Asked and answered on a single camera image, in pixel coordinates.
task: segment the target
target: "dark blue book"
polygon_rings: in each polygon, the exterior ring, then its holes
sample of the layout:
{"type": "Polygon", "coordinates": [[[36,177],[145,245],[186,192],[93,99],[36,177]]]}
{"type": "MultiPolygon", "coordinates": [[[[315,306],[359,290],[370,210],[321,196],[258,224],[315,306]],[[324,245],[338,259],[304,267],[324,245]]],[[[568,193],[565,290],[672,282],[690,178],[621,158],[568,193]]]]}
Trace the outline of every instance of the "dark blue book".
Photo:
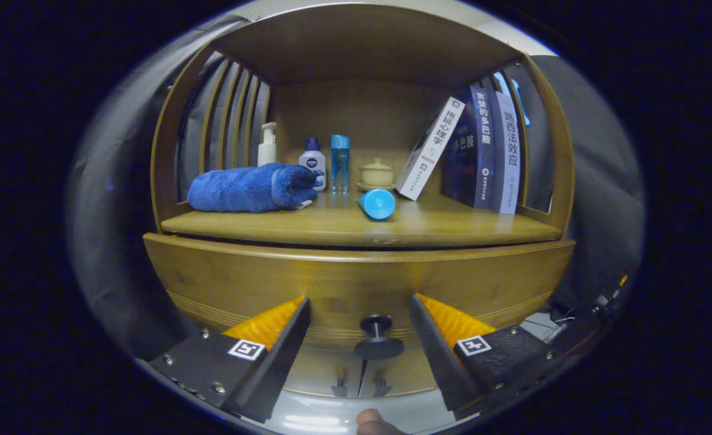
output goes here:
{"type": "Polygon", "coordinates": [[[475,208],[491,207],[493,132],[491,105],[480,86],[466,86],[458,93],[464,113],[447,148],[442,194],[475,208]]]}

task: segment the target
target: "folded towel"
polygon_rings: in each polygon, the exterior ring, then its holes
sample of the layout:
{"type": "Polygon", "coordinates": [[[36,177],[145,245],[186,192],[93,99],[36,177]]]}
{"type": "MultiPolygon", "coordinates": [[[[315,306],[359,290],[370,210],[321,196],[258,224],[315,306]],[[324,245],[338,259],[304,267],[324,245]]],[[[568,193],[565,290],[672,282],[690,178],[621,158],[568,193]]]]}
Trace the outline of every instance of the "folded towel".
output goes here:
{"type": "Polygon", "coordinates": [[[290,210],[306,207],[317,197],[315,181],[305,166],[282,163],[212,170],[195,177],[187,201],[203,211],[290,210]]]}

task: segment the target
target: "finger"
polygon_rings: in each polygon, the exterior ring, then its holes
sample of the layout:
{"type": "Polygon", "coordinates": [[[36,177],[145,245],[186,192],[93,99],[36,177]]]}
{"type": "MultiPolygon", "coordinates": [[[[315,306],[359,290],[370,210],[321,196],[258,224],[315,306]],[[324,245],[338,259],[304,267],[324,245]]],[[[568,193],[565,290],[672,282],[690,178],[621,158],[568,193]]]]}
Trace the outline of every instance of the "finger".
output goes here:
{"type": "Polygon", "coordinates": [[[372,421],[383,421],[383,417],[378,410],[363,410],[356,416],[356,424],[359,426],[372,421]]]}
{"type": "Polygon", "coordinates": [[[394,425],[385,421],[368,421],[360,424],[356,429],[356,435],[406,435],[394,425]]]}

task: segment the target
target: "white pump bottle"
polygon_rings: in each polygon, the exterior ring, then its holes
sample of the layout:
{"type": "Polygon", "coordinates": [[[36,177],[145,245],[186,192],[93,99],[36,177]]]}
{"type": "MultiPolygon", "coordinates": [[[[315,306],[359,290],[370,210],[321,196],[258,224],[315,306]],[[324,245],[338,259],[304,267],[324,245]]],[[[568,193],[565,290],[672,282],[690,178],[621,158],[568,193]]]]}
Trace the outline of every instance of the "white pump bottle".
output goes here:
{"type": "Polygon", "coordinates": [[[262,143],[257,149],[257,166],[275,162],[277,158],[276,149],[276,122],[262,124],[262,143]]]}

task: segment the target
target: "shelf top panel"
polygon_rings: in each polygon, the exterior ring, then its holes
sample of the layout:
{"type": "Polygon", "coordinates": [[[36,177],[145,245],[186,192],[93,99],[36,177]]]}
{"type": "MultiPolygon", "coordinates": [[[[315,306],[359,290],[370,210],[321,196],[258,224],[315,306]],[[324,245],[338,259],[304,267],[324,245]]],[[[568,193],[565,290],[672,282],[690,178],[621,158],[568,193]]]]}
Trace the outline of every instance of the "shelf top panel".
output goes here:
{"type": "Polygon", "coordinates": [[[455,90],[522,56],[433,14],[362,3],[276,14],[213,43],[271,85],[364,79],[455,90]]]}
{"type": "Polygon", "coordinates": [[[216,239],[362,248],[450,248],[560,239],[560,230],[519,214],[475,209],[442,195],[397,198],[386,221],[359,208],[361,192],[320,193],[303,210],[266,213],[193,211],[162,223],[163,230],[216,239]]]}

